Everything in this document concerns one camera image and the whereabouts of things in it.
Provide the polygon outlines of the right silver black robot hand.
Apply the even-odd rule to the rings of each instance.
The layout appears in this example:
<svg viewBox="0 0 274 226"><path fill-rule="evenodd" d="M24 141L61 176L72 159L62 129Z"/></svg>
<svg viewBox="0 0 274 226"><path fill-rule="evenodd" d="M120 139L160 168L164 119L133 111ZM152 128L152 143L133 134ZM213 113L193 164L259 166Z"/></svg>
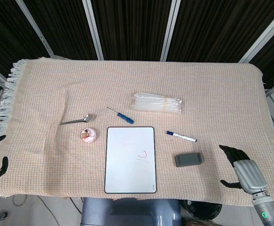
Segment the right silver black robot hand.
<svg viewBox="0 0 274 226"><path fill-rule="evenodd" d="M227 188L243 189L251 195L266 191L267 182L254 160L251 160L240 149L225 145L220 145L219 147L224 151L238 178L238 182L234 183L221 180L222 185Z"/></svg>

